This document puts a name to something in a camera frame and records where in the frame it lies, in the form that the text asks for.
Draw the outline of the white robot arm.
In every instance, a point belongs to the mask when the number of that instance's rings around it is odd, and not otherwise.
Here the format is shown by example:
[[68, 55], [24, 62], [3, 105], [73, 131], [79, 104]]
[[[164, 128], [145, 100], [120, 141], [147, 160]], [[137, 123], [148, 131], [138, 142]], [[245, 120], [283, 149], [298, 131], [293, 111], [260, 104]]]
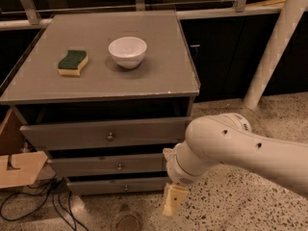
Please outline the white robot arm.
[[243, 168], [301, 196], [308, 196], [308, 144], [262, 137], [239, 114], [206, 115], [186, 128], [185, 139], [163, 150], [167, 160], [163, 214], [173, 216], [188, 186], [211, 167]]

